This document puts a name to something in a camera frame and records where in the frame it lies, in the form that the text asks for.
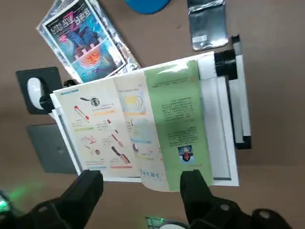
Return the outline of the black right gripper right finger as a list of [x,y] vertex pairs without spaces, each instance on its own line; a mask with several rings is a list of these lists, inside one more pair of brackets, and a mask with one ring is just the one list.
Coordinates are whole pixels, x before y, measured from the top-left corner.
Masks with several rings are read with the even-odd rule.
[[258,208],[248,215],[237,203],[214,196],[199,170],[182,172],[180,193],[192,229],[290,229],[292,227],[273,210]]

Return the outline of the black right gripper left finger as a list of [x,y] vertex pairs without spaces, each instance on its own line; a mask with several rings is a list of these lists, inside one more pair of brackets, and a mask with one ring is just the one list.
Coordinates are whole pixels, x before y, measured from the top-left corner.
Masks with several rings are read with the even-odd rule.
[[103,193],[100,171],[84,170],[58,198],[36,205],[14,223],[16,229],[83,229]]

